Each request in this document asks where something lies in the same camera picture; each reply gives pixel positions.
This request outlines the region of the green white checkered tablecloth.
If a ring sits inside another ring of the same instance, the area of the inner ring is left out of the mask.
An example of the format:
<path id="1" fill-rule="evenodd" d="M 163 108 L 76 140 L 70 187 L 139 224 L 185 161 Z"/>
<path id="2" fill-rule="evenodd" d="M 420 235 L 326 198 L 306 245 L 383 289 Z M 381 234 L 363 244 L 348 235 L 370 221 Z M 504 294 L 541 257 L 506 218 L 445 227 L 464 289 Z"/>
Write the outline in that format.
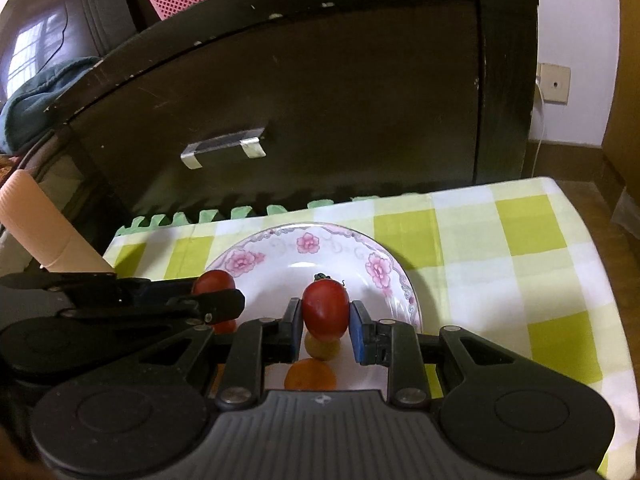
<path id="1" fill-rule="evenodd" d="M 279 316 L 322 273 L 372 318 L 426 334 L 460 326 L 600 393 L 615 416 L 600 473 L 636 472 L 639 403 L 620 312 L 585 223 L 551 179 L 265 217 L 157 216 L 119 230 L 104 257 L 122 278 L 224 270 L 245 297 L 244 320 Z"/>

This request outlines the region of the small red cherry tomato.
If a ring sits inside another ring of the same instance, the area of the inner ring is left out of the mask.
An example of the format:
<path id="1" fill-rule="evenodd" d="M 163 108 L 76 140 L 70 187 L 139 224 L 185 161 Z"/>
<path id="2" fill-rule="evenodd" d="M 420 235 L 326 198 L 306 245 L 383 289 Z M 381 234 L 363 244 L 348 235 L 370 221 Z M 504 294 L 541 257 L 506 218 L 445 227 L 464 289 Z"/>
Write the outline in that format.
<path id="1" fill-rule="evenodd" d="M 340 340 L 349 323 L 349 296 L 345 286 L 318 273 L 303 292 L 303 318 L 307 330 L 322 341 Z"/>

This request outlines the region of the brown wooden wardrobe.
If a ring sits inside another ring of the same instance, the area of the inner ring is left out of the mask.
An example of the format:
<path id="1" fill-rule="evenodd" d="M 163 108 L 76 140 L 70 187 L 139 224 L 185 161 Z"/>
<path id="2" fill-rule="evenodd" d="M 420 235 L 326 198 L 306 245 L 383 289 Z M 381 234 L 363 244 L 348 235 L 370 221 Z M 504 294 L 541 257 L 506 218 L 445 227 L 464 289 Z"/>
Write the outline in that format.
<path id="1" fill-rule="evenodd" d="M 639 0 L 620 0 L 620 55 L 602 148 L 639 201 Z"/>

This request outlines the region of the dark wooden cabinet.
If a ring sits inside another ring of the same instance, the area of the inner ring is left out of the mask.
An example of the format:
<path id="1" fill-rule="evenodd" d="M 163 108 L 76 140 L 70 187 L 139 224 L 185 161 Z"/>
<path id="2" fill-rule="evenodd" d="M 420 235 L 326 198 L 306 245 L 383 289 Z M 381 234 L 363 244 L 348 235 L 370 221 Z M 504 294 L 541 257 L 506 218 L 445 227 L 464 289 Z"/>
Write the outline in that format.
<path id="1" fill-rule="evenodd" d="M 516 179 L 538 0 L 206 0 L 134 36 L 52 107 L 132 214 Z M 265 128 L 266 156 L 191 170 Z"/>

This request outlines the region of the orange tangerine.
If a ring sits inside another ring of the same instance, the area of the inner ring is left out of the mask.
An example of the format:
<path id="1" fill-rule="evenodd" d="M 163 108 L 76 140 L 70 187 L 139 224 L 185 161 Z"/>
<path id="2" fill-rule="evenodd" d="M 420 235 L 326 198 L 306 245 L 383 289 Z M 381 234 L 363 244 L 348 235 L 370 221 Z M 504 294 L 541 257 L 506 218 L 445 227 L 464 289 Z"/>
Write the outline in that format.
<path id="1" fill-rule="evenodd" d="M 304 359 L 290 366 L 284 378 L 284 388 L 294 391 L 332 391 L 336 388 L 336 377 L 326 362 Z"/>

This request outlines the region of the white floral porcelain plate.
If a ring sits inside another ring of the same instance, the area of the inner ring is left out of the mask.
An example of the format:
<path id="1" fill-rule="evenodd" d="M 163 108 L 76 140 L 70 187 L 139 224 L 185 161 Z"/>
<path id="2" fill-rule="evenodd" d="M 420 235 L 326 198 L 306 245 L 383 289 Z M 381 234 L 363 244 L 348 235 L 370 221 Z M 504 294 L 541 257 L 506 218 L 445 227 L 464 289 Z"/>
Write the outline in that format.
<path id="1" fill-rule="evenodd" d="M 381 390 L 425 402 L 416 292 L 395 257 L 344 226 L 303 222 L 240 240 L 209 267 L 244 297 L 238 344 L 218 367 L 219 399 L 262 390 Z"/>

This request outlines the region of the blue folded cloth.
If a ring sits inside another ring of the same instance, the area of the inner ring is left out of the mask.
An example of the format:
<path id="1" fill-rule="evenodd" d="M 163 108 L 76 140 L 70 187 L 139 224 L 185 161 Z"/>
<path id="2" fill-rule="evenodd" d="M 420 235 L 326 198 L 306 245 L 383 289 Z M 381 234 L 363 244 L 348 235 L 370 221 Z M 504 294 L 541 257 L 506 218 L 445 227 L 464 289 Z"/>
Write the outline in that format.
<path id="1" fill-rule="evenodd" d="M 52 124 L 49 106 L 100 59 L 75 58 L 52 65 L 18 88 L 1 111 L 1 153 L 17 155 Z"/>

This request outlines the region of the pale longan fruit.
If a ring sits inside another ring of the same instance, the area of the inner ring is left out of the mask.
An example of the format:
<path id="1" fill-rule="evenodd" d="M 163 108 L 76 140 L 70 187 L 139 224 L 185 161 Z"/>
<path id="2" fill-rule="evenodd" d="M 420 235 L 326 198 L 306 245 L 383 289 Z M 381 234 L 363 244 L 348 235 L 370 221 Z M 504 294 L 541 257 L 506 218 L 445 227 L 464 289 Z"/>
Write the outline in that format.
<path id="1" fill-rule="evenodd" d="M 311 333 L 306 333 L 304 345 L 308 356 L 324 362 L 334 360 L 341 350 L 341 341 L 322 341 L 312 336 Z"/>

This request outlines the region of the grey mattress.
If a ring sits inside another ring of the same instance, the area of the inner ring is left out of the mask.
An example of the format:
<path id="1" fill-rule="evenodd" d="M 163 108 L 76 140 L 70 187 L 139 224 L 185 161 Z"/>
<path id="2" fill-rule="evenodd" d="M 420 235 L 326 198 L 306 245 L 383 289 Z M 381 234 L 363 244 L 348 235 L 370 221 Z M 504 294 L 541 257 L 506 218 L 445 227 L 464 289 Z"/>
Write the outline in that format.
<path id="1" fill-rule="evenodd" d="M 98 176 L 78 166 L 85 159 L 75 156 L 75 148 L 73 141 L 51 134 L 29 148 L 17 164 L 17 169 L 30 174 L 70 222 L 80 216 L 100 189 Z"/>

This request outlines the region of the pink ribbed cylindrical case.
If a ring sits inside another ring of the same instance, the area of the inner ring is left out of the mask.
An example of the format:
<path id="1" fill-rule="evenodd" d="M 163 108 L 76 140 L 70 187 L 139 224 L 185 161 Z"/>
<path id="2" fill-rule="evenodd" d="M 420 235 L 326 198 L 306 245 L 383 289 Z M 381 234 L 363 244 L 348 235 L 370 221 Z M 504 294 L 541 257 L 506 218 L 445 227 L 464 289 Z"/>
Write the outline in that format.
<path id="1" fill-rule="evenodd" d="M 25 170 L 2 185 L 1 224 L 49 272 L 114 272 Z"/>

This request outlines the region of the stemmed red cherry tomato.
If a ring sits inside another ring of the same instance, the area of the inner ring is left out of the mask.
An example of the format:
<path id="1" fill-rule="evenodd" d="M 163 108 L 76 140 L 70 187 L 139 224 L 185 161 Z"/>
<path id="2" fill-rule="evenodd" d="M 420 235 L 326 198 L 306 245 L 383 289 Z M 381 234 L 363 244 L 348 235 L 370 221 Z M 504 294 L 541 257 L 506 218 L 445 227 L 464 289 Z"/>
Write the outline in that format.
<path id="1" fill-rule="evenodd" d="M 235 319 L 241 312 L 241 303 L 239 294 L 234 290 L 234 278 L 224 270 L 207 271 L 192 286 L 192 296 L 216 294 L 213 300 L 198 300 L 198 313 L 207 325 L 213 327 L 216 335 L 236 331 Z"/>

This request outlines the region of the beige wall socket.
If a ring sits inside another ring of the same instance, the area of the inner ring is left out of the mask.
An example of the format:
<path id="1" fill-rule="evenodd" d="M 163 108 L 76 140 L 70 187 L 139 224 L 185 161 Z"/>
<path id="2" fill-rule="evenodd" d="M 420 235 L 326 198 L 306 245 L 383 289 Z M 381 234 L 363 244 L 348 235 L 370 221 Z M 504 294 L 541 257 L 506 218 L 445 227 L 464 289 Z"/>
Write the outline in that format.
<path id="1" fill-rule="evenodd" d="M 546 103 L 566 105 L 570 96 L 571 74 L 568 66 L 539 63 L 536 77 L 542 100 Z"/>

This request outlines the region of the green foam mat edge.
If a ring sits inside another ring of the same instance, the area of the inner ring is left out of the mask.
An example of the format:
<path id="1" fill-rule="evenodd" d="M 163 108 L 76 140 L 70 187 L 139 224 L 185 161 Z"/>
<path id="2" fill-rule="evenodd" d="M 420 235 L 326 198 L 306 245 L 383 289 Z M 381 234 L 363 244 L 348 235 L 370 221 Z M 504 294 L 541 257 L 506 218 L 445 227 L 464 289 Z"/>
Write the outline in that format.
<path id="1" fill-rule="evenodd" d="M 311 200 L 307 203 L 306 209 L 316 209 L 321 207 L 329 207 L 342 203 L 366 202 L 367 200 L 378 200 L 385 196 L 363 195 L 349 197 L 348 200 L 331 200 L 330 198 L 320 198 L 320 200 Z M 289 211 L 285 206 L 280 204 L 270 204 L 266 206 L 266 216 L 277 216 L 278 214 L 287 214 Z M 198 218 L 190 219 L 183 211 L 172 214 L 153 214 L 152 216 L 137 216 L 133 218 L 126 226 L 117 229 L 115 237 L 131 235 L 136 233 L 153 232 L 160 228 L 178 228 L 178 226 L 196 226 L 197 224 L 206 224 L 224 220 L 243 220 L 248 218 L 257 218 L 258 214 L 254 207 L 243 205 L 233 207 L 226 216 L 218 208 L 203 209 L 198 213 Z"/>

